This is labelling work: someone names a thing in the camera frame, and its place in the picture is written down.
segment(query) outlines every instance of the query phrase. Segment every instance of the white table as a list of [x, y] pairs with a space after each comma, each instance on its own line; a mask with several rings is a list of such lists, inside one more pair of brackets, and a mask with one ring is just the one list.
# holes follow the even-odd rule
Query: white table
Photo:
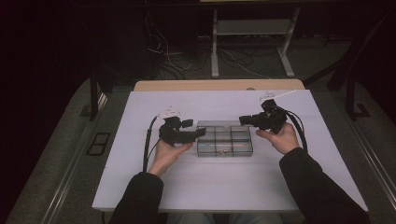
[[[130, 179], [142, 170], [147, 128], [169, 105], [181, 119], [238, 120], [262, 112], [266, 91], [134, 91], [125, 106], [120, 127], [92, 207], [112, 211]], [[368, 210], [321, 117], [310, 91], [297, 90], [276, 103], [302, 119], [309, 154], [364, 210]], [[159, 119], [150, 146], [158, 139]], [[163, 176], [161, 212], [286, 212], [298, 210], [278, 165], [282, 155], [250, 128], [250, 158], [198, 158], [196, 144], [182, 154]]]

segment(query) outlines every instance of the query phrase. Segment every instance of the dark background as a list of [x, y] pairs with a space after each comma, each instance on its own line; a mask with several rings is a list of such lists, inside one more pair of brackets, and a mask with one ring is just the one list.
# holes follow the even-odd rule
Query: dark background
[[[7, 0], [0, 8], [0, 169], [3, 179], [0, 222], [3, 223], [69, 100], [92, 71], [99, 75], [102, 89], [111, 91], [114, 85], [152, 78], [155, 63], [146, 48], [150, 30], [147, 21], [142, 19], [144, 11], [121, 14], [75, 11], [67, 1], [54, 4]], [[368, 11], [351, 5], [303, 7], [295, 35], [351, 37], [357, 30], [364, 30], [361, 27], [368, 18]], [[257, 10], [254, 12], [245, 10], [235, 14], [233, 10], [225, 10], [222, 16], [263, 16]], [[191, 47], [198, 35], [211, 34], [211, 19], [202, 19], [211, 18], [208, 10], [159, 10], [153, 15], [173, 45]], [[389, 66], [395, 58], [394, 13], [389, 19], [354, 70], [362, 73], [363, 83], [374, 87], [375, 99], [383, 102], [384, 108], [395, 105], [395, 97], [391, 96], [396, 75]], [[175, 32], [179, 27], [189, 28], [182, 33]], [[394, 113], [387, 111], [396, 120]]]

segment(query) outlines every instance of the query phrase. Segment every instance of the black sleeve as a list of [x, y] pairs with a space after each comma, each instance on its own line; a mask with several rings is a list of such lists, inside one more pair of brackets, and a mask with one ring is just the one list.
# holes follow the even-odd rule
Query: black sleeve
[[156, 223], [163, 182], [150, 173], [139, 173], [129, 182], [109, 224]]
[[302, 148], [287, 153], [280, 168], [308, 224], [370, 223], [366, 212]]

